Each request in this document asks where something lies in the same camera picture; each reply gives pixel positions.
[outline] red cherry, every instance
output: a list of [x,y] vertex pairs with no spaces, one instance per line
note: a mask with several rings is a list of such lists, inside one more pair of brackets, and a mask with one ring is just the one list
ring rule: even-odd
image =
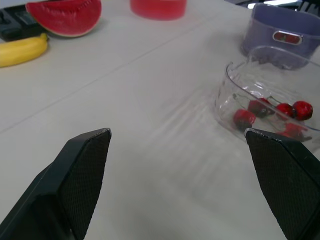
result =
[[[270,107],[271,107],[271,104],[267,99],[261,97],[261,98],[259,98],[259,100],[261,102],[264,102],[264,103],[270,105]],[[259,102],[258,100],[251,100],[248,105],[248,111],[255,114],[258,118],[264,118],[268,115],[275,113],[269,107],[263,105],[261,102]]]
[[286,131],[276,132],[276,134],[285,136],[287,138],[292,138],[292,136],[289,133],[287,133]]
[[293,108],[296,114],[295,119],[299,121],[310,119],[314,112],[314,108],[312,107],[312,105],[305,101],[296,101],[293,104]]
[[[283,112],[284,114],[288,115],[290,118],[293,118],[295,116],[295,111],[293,107],[288,103],[280,103],[275,108],[278,109],[280,112]],[[277,116],[284,121],[288,120],[288,118],[283,117],[280,114],[277,114]]]
[[298,141],[304,139],[304,134],[302,133],[302,131],[308,131],[308,129],[291,122],[285,124],[285,132]]
[[233,122],[241,131],[245,131],[247,128],[252,128],[252,124],[254,124],[255,120],[256,116],[245,109],[238,109],[233,115]]

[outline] yellow banana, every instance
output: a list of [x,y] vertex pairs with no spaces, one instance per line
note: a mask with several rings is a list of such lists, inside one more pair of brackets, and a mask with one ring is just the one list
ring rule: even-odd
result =
[[0,67],[21,64],[39,57],[48,48],[47,34],[0,44]]

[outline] watermelon slice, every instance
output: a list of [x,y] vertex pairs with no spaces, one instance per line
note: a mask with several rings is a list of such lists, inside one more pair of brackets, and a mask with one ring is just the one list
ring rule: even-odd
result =
[[90,32],[101,16],[101,0],[57,0],[29,2],[28,13],[48,31],[79,37]]

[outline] white table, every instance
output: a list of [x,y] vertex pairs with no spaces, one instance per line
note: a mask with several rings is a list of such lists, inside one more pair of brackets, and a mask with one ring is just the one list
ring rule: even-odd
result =
[[249,17],[220,0],[189,0],[184,18],[151,21],[128,0],[108,0],[91,34],[52,38],[44,56],[0,69],[0,220],[68,139],[108,127],[86,239],[285,240],[248,146],[216,123],[204,97],[244,58]]

